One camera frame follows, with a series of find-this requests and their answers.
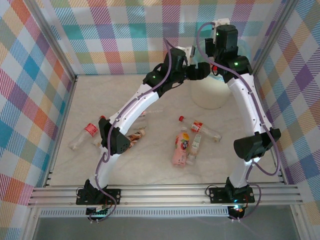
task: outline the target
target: plaid backdrop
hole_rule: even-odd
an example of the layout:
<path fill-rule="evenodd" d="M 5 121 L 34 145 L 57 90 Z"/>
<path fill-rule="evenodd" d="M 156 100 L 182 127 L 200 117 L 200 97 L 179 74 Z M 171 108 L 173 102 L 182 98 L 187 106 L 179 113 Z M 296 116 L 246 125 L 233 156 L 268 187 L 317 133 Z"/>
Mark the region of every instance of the plaid backdrop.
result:
<path fill-rule="evenodd" d="M 320 239 L 320 0 L 300 0 L 258 74 L 266 114 L 282 136 L 287 177 L 297 184 Z"/>
<path fill-rule="evenodd" d="M 174 46 L 190 46 L 203 23 L 219 18 L 230 18 L 254 56 L 262 41 L 258 36 L 278 19 L 282 8 L 277 7 L 284 2 L 37 0 L 74 71 L 87 75 L 148 73 L 163 60 L 163 37 Z M 211 35 L 210 26 L 201 34 Z"/>
<path fill-rule="evenodd" d="M 0 0 L 0 240 L 18 239 L 71 83 L 23 0 Z"/>

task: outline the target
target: enclosure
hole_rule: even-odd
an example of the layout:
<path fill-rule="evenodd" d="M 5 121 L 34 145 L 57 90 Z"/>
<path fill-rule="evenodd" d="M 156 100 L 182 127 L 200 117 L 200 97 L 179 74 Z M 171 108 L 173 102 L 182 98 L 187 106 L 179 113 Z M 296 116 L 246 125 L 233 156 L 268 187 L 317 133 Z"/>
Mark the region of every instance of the enclosure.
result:
<path fill-rule="evenodd" d="M 101 150 L 92 143 L 99 134 L 77 150 L 69 142 L 88 123 L 108 119 L 125 105 L 146 74 L 164 62 L 165 39 L 174 47 L 197 46 L 199 28 L 225 18 L 238 30 L 253 87 L 281 137 L 278 174 L 267 176 L 254 167 L 248 179 L 261 186 L 262 206 L 252 220 L 223 226 L 231 228 L 229 237 L 258 239 L 259 222 L 266 218 L 267 227 L 275 229 L 274 235 L 264 232 L 266 238 L 290 233 L 288 239 L 319 239 L 318 0 L 0 0 L 0 5 L 1 239 L 41 239 L 49 233 L 45 226 L 62 229 L 58 221 L 86 228 L 86 206 L 76 205 L 76 190 L 95 175 Z M 213 35 L 206 26 L 199 40 Z M 221 107 L 205 109 L 193 99 L 193 84 L 185 80 L 146 109 L 145 136 L 121 154 L 108 177 L 108 188 L 121 189 L 121 200 L 100 227 L 109 221 L 121 239 L 161 235 L 151 226 L 146 236 L 120 230 L 148 219 L 167 229 L 161 236 L 168 239 L 176 234 L 168 218 L 173 226 L 194 226 L 195 232 L 227 220 L 227 205 L 212 204 L 205 189 L 223 187 L 237 168 L 233 144 L 246 136 L 245 124 L 232 93 Z M 222 136 L 220 142 L 203 137 L 195 164 L 182 168 L 172 165 L 180 116 Z M 188 133 L 193 140 L 195 134 Z M 259 163 L 274 172 L 274 148 Z M 257 203 L 258 188 L 253 193 Z M 88 233 L 99 229 L 87 222 Z M 75 237 L 70 228 L 63 231 Z M 217 235 L 222 238 L 223 232 Z"/>

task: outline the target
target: robotic arm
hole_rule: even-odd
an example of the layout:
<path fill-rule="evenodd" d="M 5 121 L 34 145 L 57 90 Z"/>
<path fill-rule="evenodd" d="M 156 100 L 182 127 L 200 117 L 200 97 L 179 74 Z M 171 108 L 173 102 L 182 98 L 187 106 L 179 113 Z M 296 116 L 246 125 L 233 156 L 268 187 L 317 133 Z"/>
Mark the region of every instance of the robotic arm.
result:
<path fill-rule="evenodd" d="M 254 85 L 254 76 L 252 75 L 249 60 L 245 56 L 238 56 L 237 29 L 233 25 L 221 25 L 217 27 L 216 32 L 215 44 L 212 38 L 205 40 L 206 54 L 209 57 L 214 57 L 217 64 L 234 70 L 245 80 L 245 82 L 239 81 L 234 74 L 221 68 L 217 69 L 217 74 L 223 76 L 225 83 L 233 92 L 243 118 L 246 133 L 246 137 L 237 139 L 233 143 L 234 150 L 239 157 L 239 164 L 230 177 L 227 178 L 223 190 L 228 200 L 234 202 L 235 199 L 243 199 L 244 193 L 252 191 L 246 180 L 248 170 L 252 163 L 257 163 L 273 145 L 265 127 L 270 129 L 275 141 L 280 138 L 281 134 L 279 129 L 272 129 L 272 125 L 266 118 L 259 101 L 258 109 L 255 107 L 252 95 L 257 100 L 259 98 Z M 102 138 L 101 145 L 103 146 L 100 155 L 102 165 L 97 168 L 95 175 L 85 182 L 85 191 L 82 191 L 79 196 L 79 198 L 85 200 L 86 204 L 97 205 L 106 202 L 99 186 L 103 187 L 104 190 L 107 188 L 108 177 L 118 157 L 129 148 L 130 141 L 125 137 L 125 134 L 138 116 L 148 106 L 162 97 L 165 92 L 172 89 L 173 84 L 182 84 L 186 79 L 201 80 L 210 74 L 210 65 L 207 62 L 198 63 L 198 68 L 196 68 L 196 65 L 190 65 L 189 59 L 193 56 L 193 53 L 194 48 L 171 48 L 171 68 L 167 53 L 164 62 L 146 75 L 138 91 L 126 105 L 108 120 L 102 118 L 99 121 Z M 168 70 L 167 79 L 162 85 L 158 86 L 163 81 Z M 259 120 L 258 111 L 262 114 L 264 123 Z M 108 135 L 110 135 L 110 146 L 108 146 L 107 141 Z M 110 149 L 110 158 L 107 161 L 106 153 L 108 152 L 108 147 Z"/>

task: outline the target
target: white floor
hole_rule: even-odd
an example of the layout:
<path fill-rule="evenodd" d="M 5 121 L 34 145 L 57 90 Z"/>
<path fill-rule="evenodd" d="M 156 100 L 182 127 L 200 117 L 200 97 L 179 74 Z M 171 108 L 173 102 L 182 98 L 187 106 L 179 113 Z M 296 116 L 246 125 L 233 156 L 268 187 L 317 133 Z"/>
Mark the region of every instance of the white floor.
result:
<path fill-rule="evenodd" d="M 120 109 L 135 93 L 144 75 L 81 76 L 76 85 L 66 122 L 51 186 L 83 185 L 95 171 L 100 152 L 87 142 L 82 149 L 67 147 L 86 124 L 101 115 L 106 118 Z M 231 95 L 221 108 L 207 110 L 198 107 L 190 97 L 190 82 L 165 93 L 149 110 L 161 110 L 148 116 L 146 136 L 118 159 L 110 184 L 201 184 L 225 183 L 238 161 L 233 142 L 245 136 L 237 103 Z M 220 143 L 205 138 L 193 166 L 173 167 L 176 134 L 180 131 L 179 116 L 194 117 L 222 135 Z M 275 170 L 270 152 L 260 160 L 269 172 Z M 278 182 L 258 169 L 251 172 L 250 182 Z"/>

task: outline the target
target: pink bottle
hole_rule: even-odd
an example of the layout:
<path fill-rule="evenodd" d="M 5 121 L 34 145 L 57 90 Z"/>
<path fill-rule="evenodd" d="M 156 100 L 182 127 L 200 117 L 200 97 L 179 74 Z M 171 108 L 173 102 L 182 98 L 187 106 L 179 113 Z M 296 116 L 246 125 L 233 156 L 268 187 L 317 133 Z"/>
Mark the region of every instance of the pink bottle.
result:
<path fill-rule="evenodd" d="M 187 148 L 189 146 L 189 135 L 187 128 L 182 127 L 180 133 L 175 138 L 175 151 L 172 158 L 172 164 L 177 167 L 186 165 Z"/>

